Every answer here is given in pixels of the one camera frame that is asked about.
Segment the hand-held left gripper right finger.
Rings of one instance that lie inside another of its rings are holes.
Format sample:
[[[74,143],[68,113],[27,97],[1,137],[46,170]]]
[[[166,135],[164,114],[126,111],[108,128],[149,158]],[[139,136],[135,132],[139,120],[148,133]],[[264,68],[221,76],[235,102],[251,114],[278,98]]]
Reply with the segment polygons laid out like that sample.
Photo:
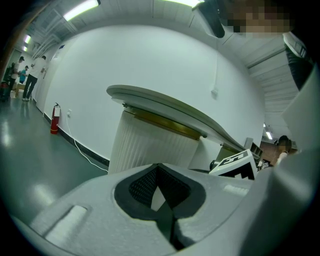
[[[158,228],[178,251],[194,245],[227,219],[252,183],[158,164]]]

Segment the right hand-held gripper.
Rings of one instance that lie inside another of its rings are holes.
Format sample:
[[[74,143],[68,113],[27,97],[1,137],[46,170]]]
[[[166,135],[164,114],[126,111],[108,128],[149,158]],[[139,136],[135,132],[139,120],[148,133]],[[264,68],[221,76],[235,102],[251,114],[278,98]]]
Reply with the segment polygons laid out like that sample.
[[[256,163],[253,154],[249,149],[246,149],[228,156],[213,168],[209,174],[253,181],[256,178]]]

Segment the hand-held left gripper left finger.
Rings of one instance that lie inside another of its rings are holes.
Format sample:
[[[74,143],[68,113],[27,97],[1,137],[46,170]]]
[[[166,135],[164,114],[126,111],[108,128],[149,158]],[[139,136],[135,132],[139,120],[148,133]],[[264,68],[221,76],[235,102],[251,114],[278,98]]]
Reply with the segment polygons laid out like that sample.
[[[130,217],[115,200],[116,185],[135,167],[90,179],[45,208],[31,224],[13,222],[44,256],[169,256],[176,249],[153,220]]]

